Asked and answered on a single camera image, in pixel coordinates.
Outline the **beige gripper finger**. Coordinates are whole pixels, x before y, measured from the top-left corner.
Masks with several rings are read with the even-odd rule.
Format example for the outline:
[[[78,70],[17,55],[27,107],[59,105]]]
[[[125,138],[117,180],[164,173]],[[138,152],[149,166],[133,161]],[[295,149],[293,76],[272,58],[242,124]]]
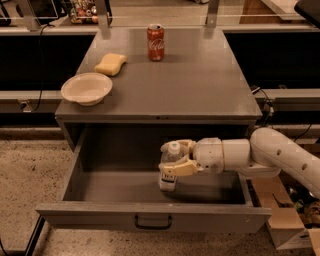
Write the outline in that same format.
[[[190,159],[184,162],[160,163],[159,169],[169,176],[192,176],[203,171],[200,165]]]
[[[195,146],[196,142],[190,139],[182,139],[182,140],[174,140],[164,143],[160,151],[173,154],[182,153],[183,155],[191,154],[193,152],[193,147]]]

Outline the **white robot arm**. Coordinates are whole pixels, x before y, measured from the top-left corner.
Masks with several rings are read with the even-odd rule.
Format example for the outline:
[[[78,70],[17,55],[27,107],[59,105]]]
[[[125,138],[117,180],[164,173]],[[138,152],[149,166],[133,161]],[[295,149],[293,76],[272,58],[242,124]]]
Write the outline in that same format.
[[[320,159],[271,128],[258,128],[248,139],[170,141],[161,146],[161,152],[160,173],[171,180],[223,171],[236,171],[249,179],[270,178],[284,171],[320,198]]]

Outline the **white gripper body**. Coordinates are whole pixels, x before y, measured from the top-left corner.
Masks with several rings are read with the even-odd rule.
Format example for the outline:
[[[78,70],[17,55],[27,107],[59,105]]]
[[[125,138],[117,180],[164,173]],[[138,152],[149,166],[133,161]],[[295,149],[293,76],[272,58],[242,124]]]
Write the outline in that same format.
[[[193,147],[193,159],[198,172],[219,174],[224,168],[222,141],[217,138],[203,138]]]

